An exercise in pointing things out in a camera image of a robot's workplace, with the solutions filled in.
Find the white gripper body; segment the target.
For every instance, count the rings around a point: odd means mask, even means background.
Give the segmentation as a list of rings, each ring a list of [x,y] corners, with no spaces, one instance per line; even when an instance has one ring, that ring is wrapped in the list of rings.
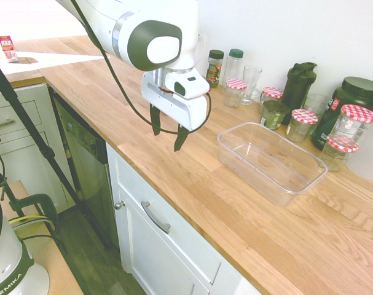
[[[165,93],[154,84],[152,71],[143,74],[141,94],[151,105],[189,131],[196,130],[206,119],[208,103],[203,95],[186,99],[176,93]]]

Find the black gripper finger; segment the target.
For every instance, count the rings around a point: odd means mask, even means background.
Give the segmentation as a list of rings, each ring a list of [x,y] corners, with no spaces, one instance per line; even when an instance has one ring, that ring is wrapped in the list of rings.
[[[154,132],[154,135],[157,136],[160,134],[161,131],[160,109],[156,108],[153,104],[150,104],[150,117],[152,130]]]
[[[188,134],[189,134],[189,130],[186,129],[185,127],[183,127],[181,124],[179,124],[178,125],[177,137],[176,137],[176,140],[175,140],[175,143],[174,143],[174,151],[175,152],[179,151],[182,148]]]

